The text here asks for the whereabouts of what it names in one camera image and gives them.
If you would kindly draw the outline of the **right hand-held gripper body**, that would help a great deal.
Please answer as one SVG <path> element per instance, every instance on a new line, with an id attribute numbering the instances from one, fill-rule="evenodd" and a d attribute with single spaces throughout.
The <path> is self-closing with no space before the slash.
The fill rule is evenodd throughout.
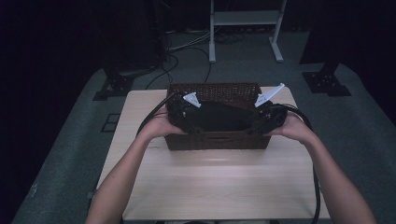
<path id="1" fill-rule="evenodd" d="M 259 119 L 255 123 L 263 123 L 263 133 L 269 133 L 275 128 L 281 127 L 287 116 L 287 109 L 281 104 L 274 104 L 271 99 L 277 95 L 285 85 L 280 83 L 271 90 L 259 93 L 255 107 L 259 110 Z"/>

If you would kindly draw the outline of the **black stand base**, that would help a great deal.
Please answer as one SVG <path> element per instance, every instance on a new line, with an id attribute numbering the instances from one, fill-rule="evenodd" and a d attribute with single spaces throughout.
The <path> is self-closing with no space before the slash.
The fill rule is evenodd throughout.
<path id="1" fill-rule="evenodd" d="M 339 63 L 325 63 L 317 72 L 303 72 L 303 77 L 313 93 L 326 93 L 331 97 L 350 96 L 351 93 L 335 75 Z"/>
<path id="2" fill-rule="evenodd" d="M 109 97 L 126 96 L 133 86 L 134 78 L 123 76 L 116 67 L 105 67 L 104 72 L 106 80 L 93 96 L 93 100 L 105 101 Z"/>

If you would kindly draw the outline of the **brown wicker basket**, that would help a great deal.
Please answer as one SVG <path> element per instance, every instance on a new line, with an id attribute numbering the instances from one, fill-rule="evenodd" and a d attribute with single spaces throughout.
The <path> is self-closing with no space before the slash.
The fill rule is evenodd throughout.
<path id="1" fill-rule="evenodd" d="M 258 94 L 262 92 L 256 83 L 177 83 L 168 87 L 167 95 L 172 98 L 173 92 L 197 93 L 199 102 L 216 102 L 232 105 L 255 113 Z M 169 102 L 166 103 L 170 120 Z M 184 126 L 177 126 L 183 131 Z M 171 150 L 199 150 L 199 149 L 265 149 L 270 139 L 263 135 L 248 134 L 248 129 L 236 132 L 204 132 L 199 134 L 170 134 L 165 137 L 166 144 Z"/>

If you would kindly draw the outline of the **person's right hand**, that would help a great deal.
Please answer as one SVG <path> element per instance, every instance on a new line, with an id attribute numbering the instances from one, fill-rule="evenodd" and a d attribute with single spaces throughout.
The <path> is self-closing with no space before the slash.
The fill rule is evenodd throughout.
<path id="1" fill-rule="evenodd" d="M 281 127 L 275 128 L 265 136 L 281 135 L 306 145 L 314 139 L 314 133 L 295 114 L 289 113 Z"/>

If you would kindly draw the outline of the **black cloth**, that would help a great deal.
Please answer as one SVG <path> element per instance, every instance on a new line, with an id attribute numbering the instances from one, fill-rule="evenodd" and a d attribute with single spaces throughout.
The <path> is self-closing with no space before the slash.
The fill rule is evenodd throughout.
<path id="1" fill-rule="evenodd" d="M 240 107 L 205 102 L 192 112 L 187 112 L 186 118 L 204 132 L 236 132 L 250 128 L 256 115 Z"/>

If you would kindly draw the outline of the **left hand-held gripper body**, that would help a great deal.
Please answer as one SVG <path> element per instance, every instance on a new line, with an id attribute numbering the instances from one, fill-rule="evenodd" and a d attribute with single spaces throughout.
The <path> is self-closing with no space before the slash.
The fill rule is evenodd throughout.
<path id="1" fill-rule="evenodd" d="M 197 115 L 201 107 L 195 91 L 173 92 L 169 102 L 170 120 L 174 125 L 191 126 L 191 118 Z"/>

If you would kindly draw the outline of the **white metal table frame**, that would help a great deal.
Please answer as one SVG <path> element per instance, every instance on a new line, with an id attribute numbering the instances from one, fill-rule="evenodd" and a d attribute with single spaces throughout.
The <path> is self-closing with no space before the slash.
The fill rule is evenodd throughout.
<path id="1" fill-rule="evenodd" d="M 215 0 L 210 0 L 209 13 L 209 43 L 208 60 L 216 61 L 215 28 L 219 26 L 243 26 L 243 25 L 274 25 L 275 31 L 269 37 L 269 43 L 278 63 L 284 61 L 277 44 L 278 35 L 284 18 L 288 0 L 282 0 L 280 9 L 260 11 L 216 11 Z"/>

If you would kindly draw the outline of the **person's left hand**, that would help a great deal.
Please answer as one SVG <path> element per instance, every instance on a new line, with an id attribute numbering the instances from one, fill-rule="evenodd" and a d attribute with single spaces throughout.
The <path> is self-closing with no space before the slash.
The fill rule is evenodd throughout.
<path id="1" fill-rule="evenodd" d="M 184 132 L 169 122 L 167 110 L 161 108 L 143 127 L 138 137 L 152 140 L 157 137 L 165 137 L 169 134 L 184 134 Z"/>

